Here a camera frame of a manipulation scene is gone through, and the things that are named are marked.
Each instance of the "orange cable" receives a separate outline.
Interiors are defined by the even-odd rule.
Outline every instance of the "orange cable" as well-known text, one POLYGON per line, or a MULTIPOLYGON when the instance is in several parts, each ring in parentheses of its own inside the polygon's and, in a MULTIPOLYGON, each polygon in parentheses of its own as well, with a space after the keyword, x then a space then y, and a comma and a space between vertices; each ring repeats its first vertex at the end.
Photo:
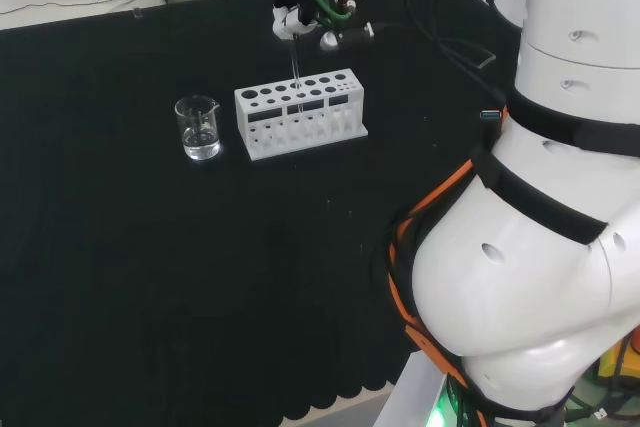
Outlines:
MULTIPOLYGON (((503 125, 507 119, 507 115, 508 115, 508 111, 507 111, 507 107, 505 106, 502 110, 503 125)), ((472 168, 473 168, 473 164, 471 160, 467 160, 464 164, 462 164, 462 166, 458 170, 456 170, 453 173, 453 175, 451 175, 451 177, 445 180, 434 191, 432 191, 429 195, 427 195, 424 199, 422 199, 418 203, 418 205, 416 205, 413 209, 411 209, 411 214, 431 204, 440 195, 442 195, 451 187, 453 187, 460 179, 462 179, 467 173, 469 173, 469 171, 472 168)), ((407 219, 402 224, 400 224, 400 226, 398 227, 398 239, 400 239, 402 235, 405 233, 405 231, 411 224, 412 220, 413 219, 407 219)), ((393 245, 389 246, 389 255, 391 257, 391 263, 392 265, 394 265, 395 259, 396 259, 396 249, 393 245)), ((467 383, 464 380, 464 377, 458 371, 458 369, 456 369, 455 366, 451 364, 451 362, 449 362, 447 358, 444 355, 442 355, 442 353, 438 350, 438 348, 435 345, 433 345, 429 341, 429 339, 422 333, 423 328, 420 326, 419 320, 416 317, 413 317, 411 314, 409 314, 404 304, 402 303, 402 300, 400 299, 398 288, 396 287, 396 284, 393 282, 393 278, 391 277, 391 274, 389 274, 389 285, 391 289, 391 295, 393 296, 393 300, 395 301, 396 306, 400 311, 400 314, 410 324, 405 326, 405 330, 409 335, 409 337, 411 337, 411 339, 427 354, 427 356, 433 361, 433 363, 438 367, 438 369, 440 369, 441 372, 455 377, 455 379, 458 382, 460 382, 461 385, 468 388, 467 383)), ((478 413, 478 418, 480 419, 481 426, 487 427, 487 422, 484 417, 484 414, 479 410, 477 411, 477 413, 478 413)))

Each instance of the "green light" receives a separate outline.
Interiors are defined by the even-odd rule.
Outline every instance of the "green light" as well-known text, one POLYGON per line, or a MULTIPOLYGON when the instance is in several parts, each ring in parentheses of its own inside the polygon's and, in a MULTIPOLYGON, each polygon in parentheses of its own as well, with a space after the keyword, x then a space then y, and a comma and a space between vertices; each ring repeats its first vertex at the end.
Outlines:
POLYGON ((439 408, 436 407, 433 409, 425 427, 445 427, 444 416, 442 415, 442 412, 440 412, 439 408))

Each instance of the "black strap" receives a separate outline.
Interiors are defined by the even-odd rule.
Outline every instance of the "black strap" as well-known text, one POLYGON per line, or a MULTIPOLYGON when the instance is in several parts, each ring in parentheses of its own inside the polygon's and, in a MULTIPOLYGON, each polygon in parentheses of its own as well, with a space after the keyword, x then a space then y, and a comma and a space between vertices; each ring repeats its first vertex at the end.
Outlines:
POLYGON ((591 152, 640 157, 640 125, 583 119, 543 107, 513 91, 507 101, 518 124, 547 139, 591 152))
POLYGON ((607 226, 606 222, 573 210, 529 185, 482 145, 473 150, 471 162, 486 188, 518 212, 556 234, 589 245, 607 226))
POLYGON ((571 397, 575 387, 572 387, 569 392, 556 404, 549 407, 542 408, 540 410, 517 410, 505 407, 492 400, 487 399, 480 389, 473 383, 473 381, 465 376, 465 382, 470 388, 462 386, 458 380, 450 376, 451 381, 455 384, 456 390, 460 392, 465 402, 468 402, 474 409, 479 410, 485 415, 501 418, 501 419, 513 419, 522 420, 526 422, 534 422, 537 424, 544 424, 556 415, 559 410, 564 409, 565 404, 571 397))

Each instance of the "glass beaker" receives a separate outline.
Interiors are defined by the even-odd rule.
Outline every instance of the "glass beaker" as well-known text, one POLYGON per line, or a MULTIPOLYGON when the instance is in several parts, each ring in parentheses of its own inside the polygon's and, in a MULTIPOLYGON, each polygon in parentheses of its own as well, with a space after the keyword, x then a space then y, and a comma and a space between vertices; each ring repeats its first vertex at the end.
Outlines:
POLYGON ((202 95, 184 97, 176 104, 180 137, 186 154, 194 160, 205 160, 220 152, 220 136, 215 110, 220 104, 202 95))

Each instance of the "hole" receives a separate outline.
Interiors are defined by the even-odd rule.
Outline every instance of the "hole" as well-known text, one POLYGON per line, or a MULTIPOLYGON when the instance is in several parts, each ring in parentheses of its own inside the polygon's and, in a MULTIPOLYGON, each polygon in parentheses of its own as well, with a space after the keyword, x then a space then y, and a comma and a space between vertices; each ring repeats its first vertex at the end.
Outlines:
POLYGON ((591 90, 591 86, 589 84, 579 80, 563 80, 560 82, 560 87, 570 94, 575 95, 584 95, 589 93, 591 90))
POLYGON ((337 97, 332 97, 332 98, 329 99, 329 105, 330 106, 346 104, 348 102, 349 102, 349 96, 348 95, 339 95, 337 97))
POLYGON ((578 45, 589 45, 598 42, 598 35, 588 30, 574 30, 569 32, 569 40, 578 45))
POLYGON ((619 252, 624 252, 625 250, 627 250, 627 244, 625 243, 622 236, 617 232, 613 234, 613 245, 616 246, 616 249, 618 249, 619 252))
POLYGON ((258 96, 258 93, 255 90, 245 90, 240 95, 245 99, 255 99, 258 96))
POLYGON ((323 107, 324 107, 324 101, 323 100, 312 100, 311 102, 307 102, 306 104, 302 104, 302 110, 304 110, 305 112, 307 112, 309 110, 322 109, 323 107))
POLYGON ((482 251, 484 252, 484 255, 486 255, 494 264, 504 264, 504 255, 502 255, 502 252, 500 252, 500 250, 498 250, 493 245, 482 244, 482 251))
POLYGON ((277 109, 266 110, 264 112, 258 112, 257 114, 249 114, 247 116, 247 120, 249 122, 259 122, 260 120, 274 119, 276 117, 280 117, 281 115, 282 109, 278 107, 277 109))

